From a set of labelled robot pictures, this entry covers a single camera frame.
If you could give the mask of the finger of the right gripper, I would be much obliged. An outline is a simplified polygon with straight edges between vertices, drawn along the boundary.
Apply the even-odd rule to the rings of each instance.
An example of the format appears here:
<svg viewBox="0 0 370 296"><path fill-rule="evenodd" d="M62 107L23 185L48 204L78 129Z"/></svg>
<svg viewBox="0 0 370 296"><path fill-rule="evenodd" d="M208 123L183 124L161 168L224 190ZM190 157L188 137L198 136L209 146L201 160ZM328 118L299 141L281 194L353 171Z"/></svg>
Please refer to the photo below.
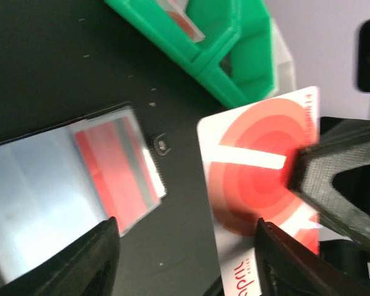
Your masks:
<svg viewBox="0 0 370 296"><path fill-rule="evenodd" d="M370 244L370 120L343 120L300 149L288 188L323 226Z"/></svg>

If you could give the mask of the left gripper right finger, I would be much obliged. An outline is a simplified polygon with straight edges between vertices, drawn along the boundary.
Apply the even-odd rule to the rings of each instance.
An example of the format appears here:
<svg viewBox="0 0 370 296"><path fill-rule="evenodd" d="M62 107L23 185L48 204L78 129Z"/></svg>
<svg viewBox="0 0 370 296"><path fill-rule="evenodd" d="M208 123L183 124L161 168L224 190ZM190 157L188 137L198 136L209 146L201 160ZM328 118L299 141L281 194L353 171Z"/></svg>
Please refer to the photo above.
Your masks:
<svg viewBox="0 0 370 296"><path fill-rule="evenodd" d="M254 243L262 295L370 295L370 279L340 271L262 218Z"/></svg>

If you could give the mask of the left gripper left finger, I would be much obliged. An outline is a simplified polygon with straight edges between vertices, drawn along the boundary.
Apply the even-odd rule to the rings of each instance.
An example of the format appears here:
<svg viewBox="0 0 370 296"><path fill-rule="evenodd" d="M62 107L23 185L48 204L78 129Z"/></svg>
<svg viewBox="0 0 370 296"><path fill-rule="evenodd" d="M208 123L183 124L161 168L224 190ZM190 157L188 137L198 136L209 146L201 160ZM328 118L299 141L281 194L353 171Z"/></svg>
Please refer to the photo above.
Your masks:
<svg viewBox="0 0 370 296"><path fill-rule="evenodd" d="M0 287L0 296L112 295L119 256L117 220L111 217L35 269Z"/></svg>

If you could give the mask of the black leather card holder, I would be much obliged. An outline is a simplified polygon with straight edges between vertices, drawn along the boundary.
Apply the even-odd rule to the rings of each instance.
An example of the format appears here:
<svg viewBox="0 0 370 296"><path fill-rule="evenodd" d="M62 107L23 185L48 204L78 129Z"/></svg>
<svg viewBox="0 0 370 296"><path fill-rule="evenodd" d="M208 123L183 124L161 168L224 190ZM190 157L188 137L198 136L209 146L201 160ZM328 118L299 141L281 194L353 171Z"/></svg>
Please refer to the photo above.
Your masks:
<svg viewBox="0 0 370 296"><path fill-rule="evenodd" d="M123 104L0 144L0 287L111 217L73 134L87 123L126 115L140 127L134 109Z"/></svg>

